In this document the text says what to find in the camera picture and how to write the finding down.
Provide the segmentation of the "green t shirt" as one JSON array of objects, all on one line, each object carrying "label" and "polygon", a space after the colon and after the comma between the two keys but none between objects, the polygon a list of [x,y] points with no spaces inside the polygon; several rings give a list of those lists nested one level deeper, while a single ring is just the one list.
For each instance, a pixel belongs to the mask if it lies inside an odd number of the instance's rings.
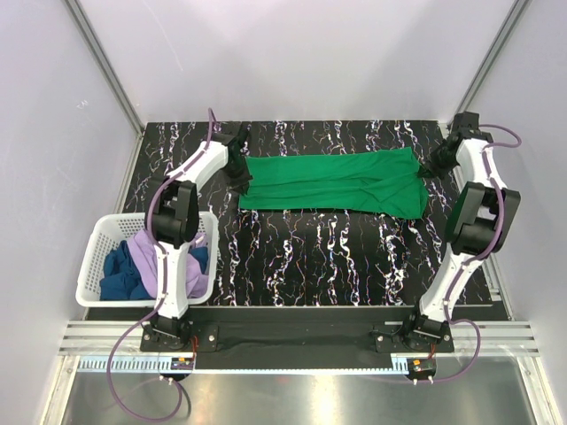
[{"label": "green t shirt", "polygon": [[428,204],[409,148],[358,154],[249,158],[245,210],[336,209],[417,220]]}]

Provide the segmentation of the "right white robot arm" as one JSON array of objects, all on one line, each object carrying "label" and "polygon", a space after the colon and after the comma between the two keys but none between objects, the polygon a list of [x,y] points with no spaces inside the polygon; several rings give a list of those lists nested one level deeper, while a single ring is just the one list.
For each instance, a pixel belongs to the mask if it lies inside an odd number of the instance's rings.
[{"label": "right white robot arm", "polygon": [[503,246],[520,205],[497,170],[498,146],[474,112],[454,116],[447,138],[423,165],[424,178],[444,177],[455,168],[466,182],[446,225],[446,253],[430,288],[402,329],[403,343],[426,351],[450,338],[453,310],[474,272]]}]

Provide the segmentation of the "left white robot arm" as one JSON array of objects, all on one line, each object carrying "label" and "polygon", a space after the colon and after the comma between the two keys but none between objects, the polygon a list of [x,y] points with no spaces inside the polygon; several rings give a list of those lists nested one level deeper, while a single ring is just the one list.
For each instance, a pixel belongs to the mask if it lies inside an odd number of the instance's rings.
[{"label": "left white robot arm", "polygon": [[154,311],[143,319],[143,340],[161,350],[197,346],[189,316],[186,263],[200,224],[198,193],[219,171],[230,190],[247,193],[252,175],[242,149],[248,135],[245,124],[234,135],[211,131],[189,159],[156,181],[146,209],[146,229],[156,252],[157,296]]}]

